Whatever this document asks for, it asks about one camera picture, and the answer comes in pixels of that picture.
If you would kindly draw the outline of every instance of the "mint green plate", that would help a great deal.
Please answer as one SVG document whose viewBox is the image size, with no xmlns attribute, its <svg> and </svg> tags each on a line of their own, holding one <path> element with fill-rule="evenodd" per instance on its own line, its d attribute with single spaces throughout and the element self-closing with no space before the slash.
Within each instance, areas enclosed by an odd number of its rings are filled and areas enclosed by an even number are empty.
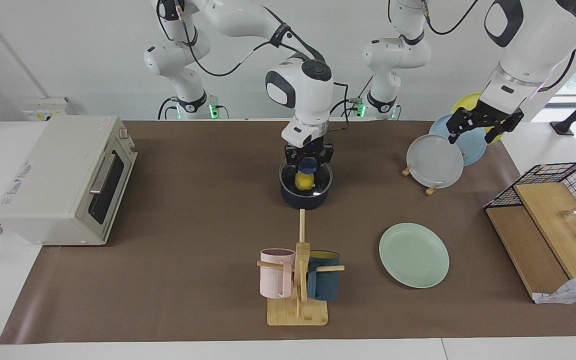
<svg viewBox="0 0 576 360">
<path fill-rule="evenodd" d="M 383 233 L 379 257 L 388 273 L 403 285 L 430 288 L 448 274 L 448 250 L 432 230 L 416 223 L 398 223 Z"/>
</svg>

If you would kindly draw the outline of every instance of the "mug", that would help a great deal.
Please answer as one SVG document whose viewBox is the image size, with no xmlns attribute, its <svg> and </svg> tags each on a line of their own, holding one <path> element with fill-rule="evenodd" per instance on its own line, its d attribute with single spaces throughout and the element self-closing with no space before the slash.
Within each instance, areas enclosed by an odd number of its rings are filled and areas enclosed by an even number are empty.
<svg viewBox="0 0 576 360">
<path fill-rule="evenodd" d="M 260 260 L 281 264 L 283 269 L 261 266 L 259 293 L 268 299 L 287 299 L 292 296 L 295 251 L 289 248 L 266 248 L 261 250 Z"/>
<path fill-rule="evenodd" d="M 334 251 L 313 250 L 308 262 L 307 290 L 310 299 L 331 301 L 339 294 L 339 271 L 317 272 L 318 267 L 339 265 L 339 254 Z"/>
</svg>

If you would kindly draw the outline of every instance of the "white toaster oven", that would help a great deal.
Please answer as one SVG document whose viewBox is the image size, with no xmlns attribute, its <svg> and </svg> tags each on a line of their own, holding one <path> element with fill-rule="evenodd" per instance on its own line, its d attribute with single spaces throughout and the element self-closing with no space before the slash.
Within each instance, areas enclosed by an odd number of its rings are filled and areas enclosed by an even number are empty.
<svg viewBox="0 0 576 360">
<path fill-rule="evenodd" d="M 108 240 L 137 158 L 116 116 L 50 119 L 0 200 L 0 223 L 40 245 Z"/>
</svg>

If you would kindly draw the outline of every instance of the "oven handle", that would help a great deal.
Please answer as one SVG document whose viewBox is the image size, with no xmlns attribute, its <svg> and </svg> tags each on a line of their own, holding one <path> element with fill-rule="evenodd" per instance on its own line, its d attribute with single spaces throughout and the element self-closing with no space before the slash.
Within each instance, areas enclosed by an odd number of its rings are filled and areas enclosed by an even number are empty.
<svg viewBox="0 0 576 360">
<path fill-rule="evenodd" d="M 96 174 L 96 178 L 94 179 L 94 182 L 88 193 L 95 195 L 101 194 L 104 187 L 106 186 L 108 175 L 110 175 L 110 169 L 113 168 L 113 164 L 115 163 L 116 159 L 117 155 L 114 153 L 111 153 L 103 159 L 101 167 L 99 168 L 99 172 Z"/>
</svg>

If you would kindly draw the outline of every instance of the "light blue plate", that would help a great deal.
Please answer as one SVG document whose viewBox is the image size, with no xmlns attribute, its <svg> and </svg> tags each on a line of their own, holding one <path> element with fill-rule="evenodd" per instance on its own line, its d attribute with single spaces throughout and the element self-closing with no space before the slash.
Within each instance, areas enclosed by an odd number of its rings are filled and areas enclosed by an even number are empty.
<svg viewBox="0 0 576 360">
<path fill-rule="evenodd" d="M 428 133 L 441 135 L 445 138 L 450 136 L 450 132 L 448 132 L 448 128 L 446 128 L 446 123 L 448 123 L 451 116 L 452 114 L 448 114 L 440 117 L 430 126 L 430 132 Z M 466 131 L 459 136 L 455 144 L 457 144 L 463 154 L 463 166 L 471 166 L 483 157 L 487 146 L 484 137 L 486 137 L 486 130 L 482 127 Z"/>
<path fill-rule="evenodd" d="M 416 223 L 398 223 L 383 233 L 379 257 L 388 273 L 403 285 L 430 288 L 448 274 L 450 258 L 441 239 Z"/>
</svg>

